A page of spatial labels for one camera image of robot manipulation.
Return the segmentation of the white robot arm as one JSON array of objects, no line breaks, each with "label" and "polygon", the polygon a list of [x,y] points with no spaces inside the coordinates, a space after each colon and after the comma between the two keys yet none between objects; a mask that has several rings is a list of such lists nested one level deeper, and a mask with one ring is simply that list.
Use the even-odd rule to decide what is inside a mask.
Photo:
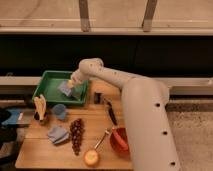
[{"label": "white robot arm", "polygon": [[182,171],[165,106],[169,88],[150,77],[106,68],[83,59],[71,75],[76,86],[91,77],[121,89],[121,106],[134,171]]}]

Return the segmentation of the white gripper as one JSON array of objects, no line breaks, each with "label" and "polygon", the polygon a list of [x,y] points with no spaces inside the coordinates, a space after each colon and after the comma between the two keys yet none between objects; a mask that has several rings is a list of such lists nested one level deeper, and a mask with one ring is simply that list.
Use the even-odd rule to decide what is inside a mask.
[{"label": "white gripper", "polygon": [[68,88],[73,88],[74,86],[81,85],[84,81],[88,79],[88,76],[82,73],[80,70],[76,70],[71,75],[71,80],[67,81]]}]

